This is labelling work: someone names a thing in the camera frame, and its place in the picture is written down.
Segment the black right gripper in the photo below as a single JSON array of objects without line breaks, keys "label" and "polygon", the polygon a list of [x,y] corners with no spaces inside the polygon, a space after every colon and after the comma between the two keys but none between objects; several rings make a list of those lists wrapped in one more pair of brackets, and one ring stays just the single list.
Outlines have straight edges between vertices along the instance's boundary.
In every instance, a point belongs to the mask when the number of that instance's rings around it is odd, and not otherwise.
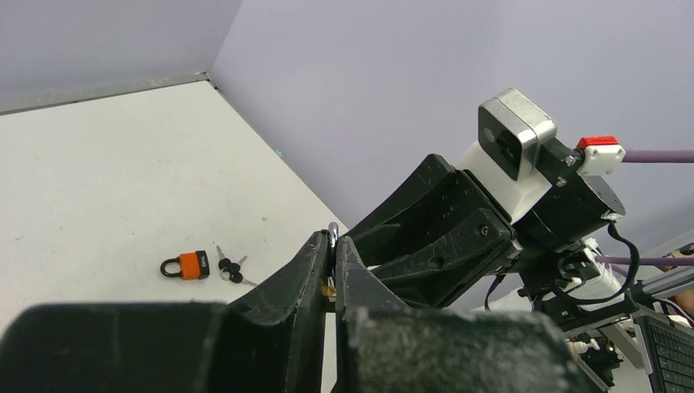
[{"label": "black right gripper", "polygon": [[520,253],[509,217],[478,179],[436,154],[347,234],[372,273],[417,308],[451,305]]}]

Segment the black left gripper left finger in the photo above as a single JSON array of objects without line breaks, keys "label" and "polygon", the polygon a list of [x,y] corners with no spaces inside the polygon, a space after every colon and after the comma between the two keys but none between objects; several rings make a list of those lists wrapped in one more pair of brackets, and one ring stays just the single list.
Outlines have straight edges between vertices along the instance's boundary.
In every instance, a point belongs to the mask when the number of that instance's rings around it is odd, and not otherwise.
[{"label": "black left gripper left finger", "polygon": [[318,392],[330,237],[230,304],[36,305],[1,339],[4,392]]}]

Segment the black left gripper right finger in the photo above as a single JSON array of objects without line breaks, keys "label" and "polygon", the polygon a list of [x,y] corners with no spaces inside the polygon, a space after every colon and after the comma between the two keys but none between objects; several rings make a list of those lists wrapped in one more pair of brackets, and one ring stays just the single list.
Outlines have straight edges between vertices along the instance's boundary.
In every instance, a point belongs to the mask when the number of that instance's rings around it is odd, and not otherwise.
[{"label": "black left gripper right finger", "polygon": [[544,314],[414,309],[336,246],[339,392],[588,392]]}]

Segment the small brass padlock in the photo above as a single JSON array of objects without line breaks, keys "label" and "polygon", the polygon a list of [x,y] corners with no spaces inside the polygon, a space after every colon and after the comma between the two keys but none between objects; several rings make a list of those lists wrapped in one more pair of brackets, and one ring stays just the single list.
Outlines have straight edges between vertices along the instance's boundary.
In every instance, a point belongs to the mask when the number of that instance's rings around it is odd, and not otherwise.
[{"label": "small brass padlock", "polygon": [[330,301],[336,298],[336,247],[339,239],[339,224],[330,222],[327,226],[327,282],[322,285],[322,294]]}]

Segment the black headed key bunch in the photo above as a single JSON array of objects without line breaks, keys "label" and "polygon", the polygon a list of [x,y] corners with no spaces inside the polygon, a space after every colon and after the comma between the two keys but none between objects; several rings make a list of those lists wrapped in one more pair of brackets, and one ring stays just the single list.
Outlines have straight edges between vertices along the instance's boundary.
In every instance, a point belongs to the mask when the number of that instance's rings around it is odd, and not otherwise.
[{"label": "black headed key bunch", "polygon": [[247,259],[246,255],[243,255],[239,260],[232,260],[224,254],[220,245],[216,245],[215,249],[219,257],[218,268],[220,272],[220,277],[224,281],[228,281],[235,284],[245,284],[251,287],[258,286],[257,283],[245,278],[243,272],[241,271],[241,268],[243,267],[243,264],[246,262]]}]

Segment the orange round padlock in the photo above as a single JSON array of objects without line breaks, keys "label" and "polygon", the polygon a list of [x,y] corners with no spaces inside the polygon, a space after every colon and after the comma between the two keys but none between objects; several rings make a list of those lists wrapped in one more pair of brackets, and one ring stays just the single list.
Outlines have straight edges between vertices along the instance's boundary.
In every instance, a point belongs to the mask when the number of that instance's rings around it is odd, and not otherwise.
[{"label": "orange round padlock", "polygon": [[204,279],[210,275],[210,261],[205,251],[183,253],[160,264],[160,273],[167,278]]}]

